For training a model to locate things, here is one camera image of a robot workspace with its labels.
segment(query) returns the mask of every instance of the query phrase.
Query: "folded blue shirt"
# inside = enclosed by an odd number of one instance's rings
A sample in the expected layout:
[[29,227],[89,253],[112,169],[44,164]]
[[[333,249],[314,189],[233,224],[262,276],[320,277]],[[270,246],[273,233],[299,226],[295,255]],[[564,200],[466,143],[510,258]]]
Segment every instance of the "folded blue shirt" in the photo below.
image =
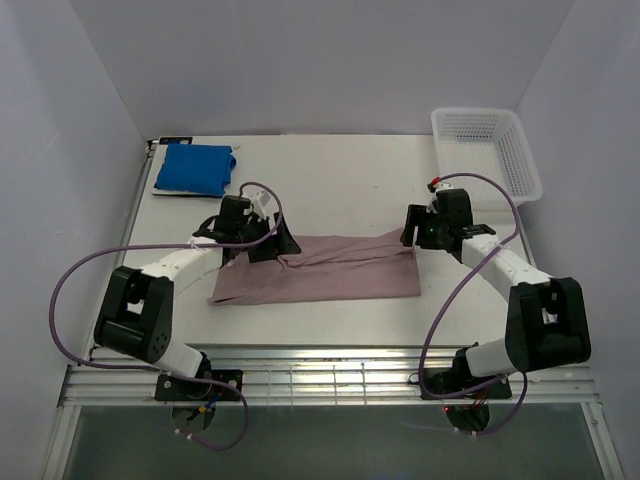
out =
[[235,166],[236,159],[229,146],[171,144],[155,187],[222,197]]

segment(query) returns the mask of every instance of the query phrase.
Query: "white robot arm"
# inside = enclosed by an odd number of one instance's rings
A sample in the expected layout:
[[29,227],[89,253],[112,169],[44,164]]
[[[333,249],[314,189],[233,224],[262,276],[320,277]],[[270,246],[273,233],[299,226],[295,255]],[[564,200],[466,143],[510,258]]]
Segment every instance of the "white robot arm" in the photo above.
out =
[[[474,224],[465,190],[442,182],[430,190],[434,197],[428,206],[409,206],[403,244],[445,250],[472,269],[486,262],[480,275],[508,303],[505,336],[459,350],[452,368],[438,378],[440,393],[469,388],[494,375],[586,361],[591,345],[578,282],[553,278],[500,247],[491,228]],[[486,261],[496,247],[501,250]]]
[[[301,252],[284,218],[278,220],[280,213],[267,215],[269,199],[265,191],[249,198],[228,195],[219,215],[207,219],[189,240],[193,248],[176,250],[141,268],[121,266],[114,270],[94,330],[96,343],[161,371],[205,377],[210,371],[206,356],[172,336],[173,302],[192,283],[231,261],[241,250],[247,250],[251,262]],[[269,236],[274,224],[278,228]],[[244,247],[261,238],[265,240]]]

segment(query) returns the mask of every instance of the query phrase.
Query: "mauve fabric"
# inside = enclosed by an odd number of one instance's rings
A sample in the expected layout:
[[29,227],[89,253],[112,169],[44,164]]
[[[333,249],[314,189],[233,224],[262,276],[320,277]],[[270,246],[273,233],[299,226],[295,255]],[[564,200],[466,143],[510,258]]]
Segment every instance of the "mauve fabric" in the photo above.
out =
[[402,230],[379,237],[296,236],[300,255],[249,263],[238,255],[218,272],[212,305],[261,305],[420,296],[413,248]]

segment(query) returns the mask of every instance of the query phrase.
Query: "white enclosure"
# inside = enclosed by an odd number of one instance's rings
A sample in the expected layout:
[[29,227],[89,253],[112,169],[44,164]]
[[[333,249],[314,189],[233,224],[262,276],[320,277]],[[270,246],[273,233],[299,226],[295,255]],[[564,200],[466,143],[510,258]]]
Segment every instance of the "white enclosure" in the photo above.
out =
[[[640,475],[637,1],[0,0],[0,62],[0,477],[42,475],[67,366],[49,296],[119,242],[144,140],[428,134],[454,106],[520,116],[544,187],[521,207],[531,248],[583,286],[591,373]],[[63,292],[77,353],[110,266]]]

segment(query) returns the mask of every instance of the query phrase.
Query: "white basket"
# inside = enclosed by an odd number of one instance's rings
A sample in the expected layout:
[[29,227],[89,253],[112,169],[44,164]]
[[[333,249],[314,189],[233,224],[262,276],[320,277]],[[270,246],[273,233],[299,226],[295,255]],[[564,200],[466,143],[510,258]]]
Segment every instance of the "white basket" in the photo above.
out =
[[[518,116],[494,108],[440,108],[431,114],[440,175],[479,173],[502,185],[517,205],[538,200],[542,184]],[[474,208],[509,208],[495,188],[473,178],[452,185],[469,192]]]

